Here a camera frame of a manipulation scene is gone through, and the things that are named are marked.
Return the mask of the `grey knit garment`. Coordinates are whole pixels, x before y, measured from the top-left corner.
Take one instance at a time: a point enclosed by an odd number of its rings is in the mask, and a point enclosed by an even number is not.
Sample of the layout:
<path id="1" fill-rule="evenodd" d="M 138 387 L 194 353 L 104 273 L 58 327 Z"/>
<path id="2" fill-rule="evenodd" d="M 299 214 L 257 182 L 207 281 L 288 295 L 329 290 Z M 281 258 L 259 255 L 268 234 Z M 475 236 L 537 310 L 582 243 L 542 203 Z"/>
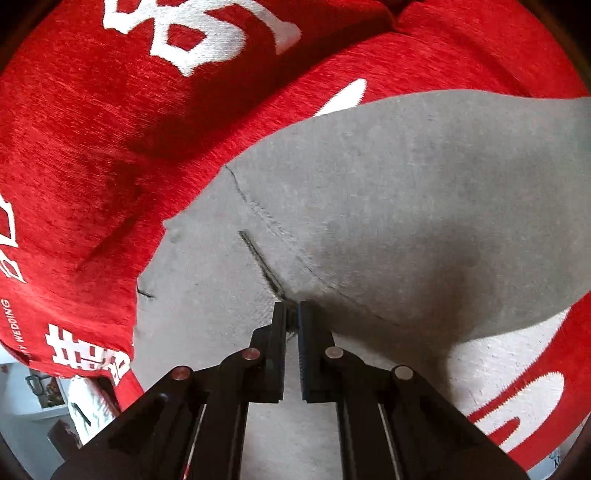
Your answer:
<path id="1" fill-rule="evenodd" d="M 426 377 L 525 468 L 590 410 L 590 102 L 392 97 L 259 141 L 164 222 L 132 370 L 214 365 L 280 296 Z"/>

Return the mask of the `red blanket with white print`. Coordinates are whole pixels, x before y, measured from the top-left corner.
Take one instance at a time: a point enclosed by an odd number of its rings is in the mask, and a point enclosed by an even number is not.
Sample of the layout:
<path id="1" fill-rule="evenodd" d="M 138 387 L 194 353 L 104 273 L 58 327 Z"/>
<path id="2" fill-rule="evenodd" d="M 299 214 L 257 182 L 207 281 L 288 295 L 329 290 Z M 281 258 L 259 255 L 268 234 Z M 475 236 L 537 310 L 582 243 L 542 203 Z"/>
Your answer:
<path id="1" fill-rule="evenodd" d="M 537 464 L 525 468 L 412 366 L 342 348 L 327 318 L 337 400 L 305 402 L 297 309 L 311 300 L 273 303 L 287 303 L 278 403 L 250 401 L 252 334 L 148 388 L 132 363 L 138 280 L 165 220 L 259 141 L 413 94 L 590 102 L 575 47 L 539 3 L 6 1 L 1 20 L 1 344 L 27 366 L 110 383 L 119 415 L 95 463 L 124 458 L 151 477 L 185 435 L 180 474 L 201 477 L 242 430 L 243 478 L 335 479 L 345 465 L 380 478 L 375 455 L 397 458 L 404 442 L 427 449 L 424 468 L 453 461 L 451 404 L 497 461 L 518 474 Z M 345 464 L 342 441 L 367 456 Z"/>

